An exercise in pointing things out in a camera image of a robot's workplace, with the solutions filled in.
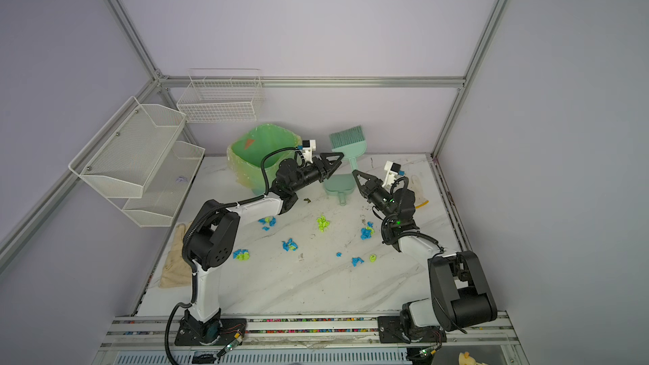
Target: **green trash bin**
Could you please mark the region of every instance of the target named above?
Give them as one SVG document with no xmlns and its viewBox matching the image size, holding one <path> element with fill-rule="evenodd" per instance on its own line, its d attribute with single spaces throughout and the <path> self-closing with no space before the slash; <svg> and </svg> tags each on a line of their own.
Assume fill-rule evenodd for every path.
<svg viewBox="0 0 649 365">
<path fill-rule="evenodd" d="M 262 159 L 275 150 L 302 145 L 299 135 L 274 124 L 262 124 L 248 131 L 228 147 L 228 166 L 237 175 L 237 182 L 255 194 L 265 190 Z M 268 183 L 272 184 L 280 161 L 293 157 L 293 151 L 280 152 L 266 160 Z"/>
</svg>

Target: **trash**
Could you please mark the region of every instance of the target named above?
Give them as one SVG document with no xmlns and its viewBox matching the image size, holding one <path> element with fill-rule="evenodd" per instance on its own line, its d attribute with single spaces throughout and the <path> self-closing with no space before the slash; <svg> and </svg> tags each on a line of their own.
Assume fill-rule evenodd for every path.
<svg viewBox="0 0 649 365">
<path fill-rule="evenodd" d="M 286 251 L 295 251 L 297 249 L 297 244 L 293 242 L 293 239 L 288 239 L 288 241 L 282 241 L 282 247 Z"/>
<path fill-rule="evenodd" d="M 361 229 L 361 240 L 367 240 L 372 238 L 372 231 L 370 229 Z"/>
<path fill-rule="evenodd" d="M 327 228 L 327 226 L 329 226 L 329 222 L 325 218 L 325 215 L 321 215 L 315 221 L 318 222 L 318 228 L 320 229 L 321 233 L 323 233 L 325 228 Z"/>
<path fill-rule="evenodd" d="M 361 240 L 371 239 L 374 235 L 374 229 L 372 228 L 372 222 L 367 223 L 367 227 L 361 229 Z"/>
<path fill-rule="evenodd" d="M 238 259 L 239 261 L 247 261 L 250 258 L 250 254 L 247 249 L 237 249 L 232 253 L 232 259 Z"/>
</svg>

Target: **white wire basket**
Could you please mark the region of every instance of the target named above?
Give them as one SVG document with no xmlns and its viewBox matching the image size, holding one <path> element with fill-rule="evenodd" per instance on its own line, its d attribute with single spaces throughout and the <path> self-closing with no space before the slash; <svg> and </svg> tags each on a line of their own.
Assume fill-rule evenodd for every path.
<svg viewBox="0 0 649 365">
<path fill-rule="evenodd" d="M 140 227 L 169 227 L 204 154 L 204 148 L 176 141 L 144 195 L 127 200 L 121 210 Z"/>
<path fill-rule="evenodd" d="M 135 98 L 128 117 L 77 172 L 105 198 L 141 198 L 185 125 L 184 113 Z"/>
<path fill-rule="evenodd" d="M 257 69 L 189 69 L 178 110 L 190 123 L 256 121 L 264 104 Z"/>
</svg>

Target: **table surface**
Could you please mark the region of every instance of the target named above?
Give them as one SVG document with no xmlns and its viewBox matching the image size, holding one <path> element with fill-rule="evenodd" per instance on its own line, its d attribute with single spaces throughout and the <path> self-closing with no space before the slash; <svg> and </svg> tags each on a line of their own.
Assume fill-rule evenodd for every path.
<svg viewBox="0 0 649 365">
<path fill-rule="evenodd" d="M 383 179 L 388 160 L 402 165 L 411 184 L 417 182 L 417 177 L 429 200 L 414 216 L 421 231 L 438 239 L 448 251 L 459 251 L 426 155 L 364 155 L 358 159 L 358 166 L 361 171 Z M 350 172 L 345 163 L 336 173 Z M 252 195 L 236 182 L 225 157 L 206 157 L 177 222 L 192 221 L 209 199 L 226 203 Z M 358 190 L 347 196 L 345 206 L 339 205 L 336 196 L 327 196 L 319 182 L 298 191 L 298 197 L 290 211 L 277 216 L 277 224 L 269 231 L 264 231 L 259 222 L 239 228 L 234 250 L 249 250 L 250 259 L 229 259 L 221 266 L 219 300 L 223 314 L 396 311 L 406 302 L 430 297 L 426 268 L 381 243 L 380 221 Z M 316 222 L 320 215 L 331 222 L 323 233 Z M 378 231 L 370 239 L 362 240 L 361 228 L 366 222 L 373 222 Z M 298 246 L 296 251 L 282 248 L 282 242 L 290 238 Z M 190 300 L 189 286 L 159 288 L 172 239 L 173 232 L 145 291 L 138 316 L 168 316 L 176 303 Z M 370 254 L 377 256 L 374 263 L 369 261 Z M 365 262 L 353 267 L 354 257 Z"/>
</svg>

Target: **black cable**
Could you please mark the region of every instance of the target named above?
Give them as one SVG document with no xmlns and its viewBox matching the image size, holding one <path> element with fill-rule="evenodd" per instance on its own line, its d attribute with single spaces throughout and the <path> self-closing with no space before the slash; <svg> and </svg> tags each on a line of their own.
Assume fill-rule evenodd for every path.
<svg viewBox="0 0 649 365">
<path fill-rule="evenodd" d="M 450 318 L 450 316 L 446 313 L 446 311 L 445 311 L 444 308 L 442 307 L 442 304 L 439 302 L 439 300 L 437 300 L 436 297 L 433 297 L 433 300 L 434 300 L 435 302 L 437 302 L 437 305 L 438 305 L 439 308 L 442 310 L 442 313 L 444 313 L 444 315 L 449 319 L 450 323 L 451 323 L 452 325 L 455 326 L 455 328 L 457 328 L 458 330 L 460 330 L 462 333 L 468 334 L 464 328 L 459 327 L 458 324 L 457 324 L 455 321 L 453 321 L 453 319 Z"/>
<path fill-rule="evenodd" d="M 383 217 L 383 221 L 381 221 L 381 238 L 383 238 L 383 242 L 384 242 L 384 243 L 386 243 L 385 240 L 389 240 L 389 239 L 390 239 L 390 235 L 387 233 L 387 230 L 388 230 L 387 223 L 388 223 L 388 222 L 390 221 L 390 219 L 393 218 L 393 217 L 396 217 L 396 213 L 392 213 L 391 215 L 386 215 L 385 217 Z"/>
<path fill-rule="evenodd" d="M 171 311 L 169 319 L 167 320 L 167 327 L 165 327 L 164 329 L 164 351 L 167 354 L 167 359 L 169 360 L 169 362 L 171 362 L 171 365 L 179 365 L 179 363 L 176 362 L 176 360 L 174 360 L 173 356 L 171 355 L 171 349 L 169 349 L 169 329 L 171 328 L 171 322 L 173 321 L 173 317 L 176 315 L 179 307 L 182 307 L 183 309 L 189 309 L 191 307 L 191 304 L 186 304 L 183 302 L 178 303 Z"/>
<path fill-rule="evenodd" d="M 300 150 L 297 150 L 297 151 L 295 152 L 295 155 L 293 156 L 293 158 L 294 158 L 294 159 L 297 159 L 297 156 L 298 156 L 298 155 L 299 155 L 300 158 L 302 159 L 302 163 L 301 163 L 300 165 L 298 165 L 298 167 L 302 168 L 304 165 L 306 165 L 306 159 L 304 158 L 304 154 L 303 154 L 302 151 L 300 151 Z"/>
<path fill-rule="evenodd" d="M 262 175 L 264 176 L 264 184 L 266 186 L 266 191 L 264 192 L 264 194 L 268 194 L 268 191 L 270 190 L 270 185 L 268 184 L 268 176 L 266 175 L 266 169 L 264 169 L 264 166 L 266 164 L 266 160 L 268 158 L 272 157 L 273 155 L 275 155 L 276 153 L 280 153 L 280 152 L 283 152 L 283 151 L 293 151 L 293 150 L 299 151 L 299 149 L 297 147 L 281 148 L 280 150 L 276 150 L 276 151 L 271 152 L 270 154 L 266 155 L 262 159 L 262 163 L 260 164 L 260 167 L 262 169 Z"/>
<path fill-rule="evenodd" d="M 372 213 L 377 217 L 378 220 L 381 220 L 383 222 L 383 217 L 379 216 L 378 213 L 374 210 L 377 207 L 377 205 L 372 205 Z"/>
<path fill-rule="evenodd" d="M 406 197 L 406 191 L 408 190 L 408 183 L 410 182 L 407 177 L 402 176 L 397 181 L 400 179 L 403 180 L 404 182 L 404 187 L 401 188 L 401 197 L 399 198 L 399 204 L 396 205 L 396 211 L 398 213 L 401 213 L 401 203 L 403 203 L 404 198 Z"/>
<path fill-rule="evenodd" d="M 396 181 L 394 181 L 394 183 L 393 183 L 392 186 L 390 187 L 390 194 L 394 194 L 394 188 L 396 188 L 396 186 L 398 185 L 399 182 L 402 182 L 402 181 L 404 181 L 405 179 L 407 179 L 405 176 L 401 176 L 401 177 L 398 178 Z"/>
</svg>

